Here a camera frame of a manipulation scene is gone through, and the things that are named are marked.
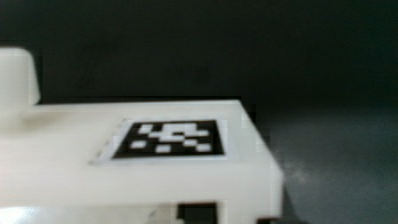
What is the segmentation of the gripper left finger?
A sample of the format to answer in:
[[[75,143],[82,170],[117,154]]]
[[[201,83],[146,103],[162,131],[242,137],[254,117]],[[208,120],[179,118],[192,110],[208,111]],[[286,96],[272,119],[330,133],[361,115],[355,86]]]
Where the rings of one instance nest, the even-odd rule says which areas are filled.
[[[183,224],[218,224],[217,203],[179,204],[176,218],[183,220]]]

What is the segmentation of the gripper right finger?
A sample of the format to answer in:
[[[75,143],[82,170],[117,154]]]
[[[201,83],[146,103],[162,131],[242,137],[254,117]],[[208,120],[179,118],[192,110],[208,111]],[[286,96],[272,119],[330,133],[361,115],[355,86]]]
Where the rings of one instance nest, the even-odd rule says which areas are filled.
[[[277,221],[281,220],[281,218],[266,218],[266,217],[261,217],[258,218],[256,220],[256,224],[277,224]]]

